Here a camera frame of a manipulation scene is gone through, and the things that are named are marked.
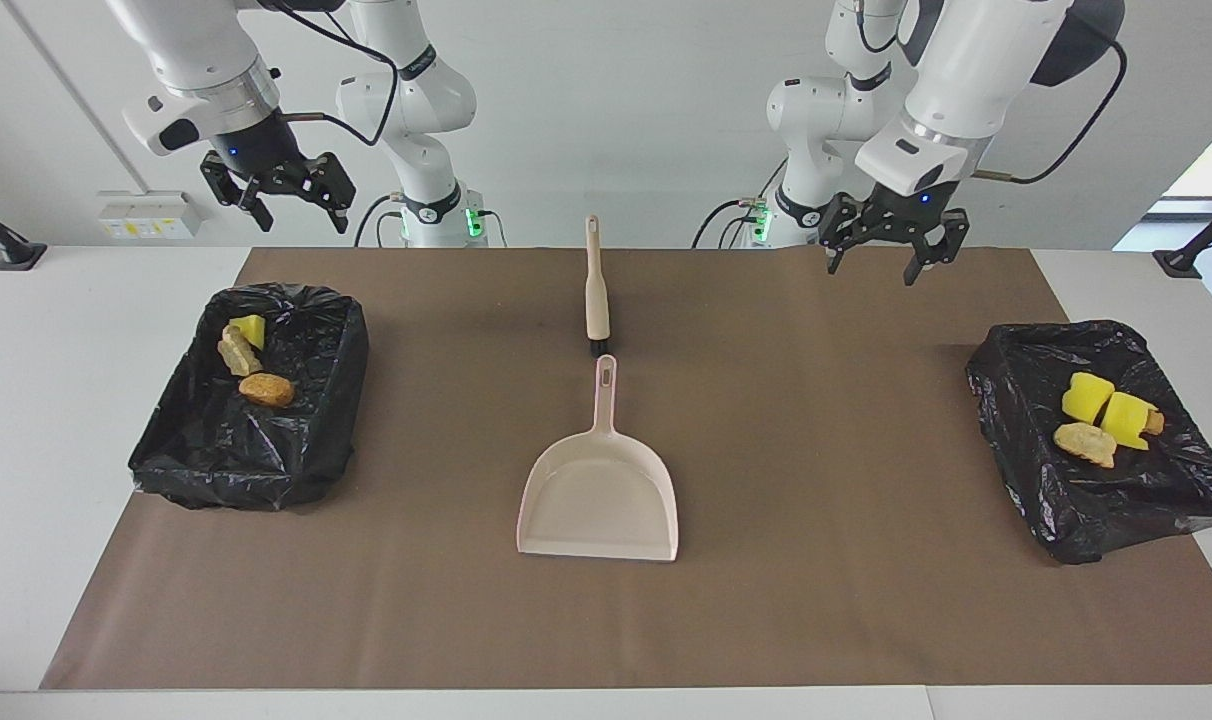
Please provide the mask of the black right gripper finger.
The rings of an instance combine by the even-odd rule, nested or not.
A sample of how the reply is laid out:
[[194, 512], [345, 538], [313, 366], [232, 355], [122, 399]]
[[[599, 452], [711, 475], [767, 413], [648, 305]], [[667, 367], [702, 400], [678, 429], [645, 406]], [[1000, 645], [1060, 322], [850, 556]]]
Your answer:
[[301, 199], [322, 208], [338, 234], [349, 227], [347, 213], [356, 196], [356, 187], [344, 164], [333, 152], [322, 152], [315, 158], [303, 159], [304, 177], [301, 181]]
[[207, 152], [200, 162], [200, 172], [207, 182], [210, 192], [216, 200], [225, 208], [238, 208], [244, 215], [255, 219], [255, 224], [261, 232], [271, 232], [273, 217], [259, 198], [261, 183], [257, 177], [251, 177], [244, 187], [234, 179], [234, 173], [227, 167], [218, 152]]

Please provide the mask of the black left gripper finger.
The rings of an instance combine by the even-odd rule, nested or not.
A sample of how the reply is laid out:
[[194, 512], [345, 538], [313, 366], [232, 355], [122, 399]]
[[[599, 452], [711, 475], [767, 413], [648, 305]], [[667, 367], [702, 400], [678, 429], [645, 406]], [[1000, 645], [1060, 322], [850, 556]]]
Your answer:
[[[941, 228], [941, 232], [943, 232], [941, 240], [938, 242], [930, 242], [927, 234], [936, 228]], [[907, 224], [907, 233], [914, 256], [909, 259], [907, 269], [904, 269], [904, 284], [913, 286], [921, 273], [930, 268], [930, 265], [953, 263], [957, 252], [961, 251], [964, 238], [967, 236], [968, 232], [970, 218], [967, 211], [964, 208], [945, 210], [941, 215], [941, 222], [931, 228], [927, 228], [922, 223], [909, 222]]]
[[827, 204], [818, 225], [818, 245], [827, 252], [827, 274], [836, 274], [845, 252], [870, 241], [863, 223], [863, 210], [865, 202], [848, 193], [835, 193]]

